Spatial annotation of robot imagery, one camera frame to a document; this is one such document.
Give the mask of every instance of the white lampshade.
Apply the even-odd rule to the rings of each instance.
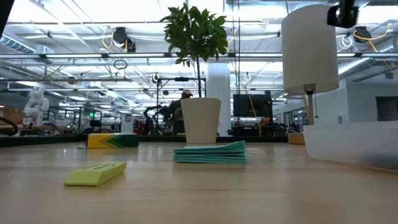
[[[322,93],[339,87],[336,30],[326,23],[329,7],[312,5],[291,12],[282,21],[284,90],[304,94],[316,84]]]

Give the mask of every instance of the yellow foam block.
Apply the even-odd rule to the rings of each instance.
[[[98,186],[124,172],[125,162],[101,162],[70,172],[65,179],[66,186]]]

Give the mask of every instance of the white pillar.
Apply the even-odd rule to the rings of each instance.
[[[206,97],[221,100],[218,133],[227,136],[231,128],[231,92],[229,89],[229,68],[227,63],[209,63],[207,66]]]

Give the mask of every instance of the green cloth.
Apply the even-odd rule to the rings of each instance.
[[[244,141],[225,146],[185,146],[174,150],[175,162],[246,164]]]

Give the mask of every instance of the wooden table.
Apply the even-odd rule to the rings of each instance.
[[[8,223],[393,223],[398,175],[314,161],[305,146],[247,144],[246,166],[176,164],[183,144],[0,149],[0,217]],[[99,187],[64,187],[68,173],[126,161]]]

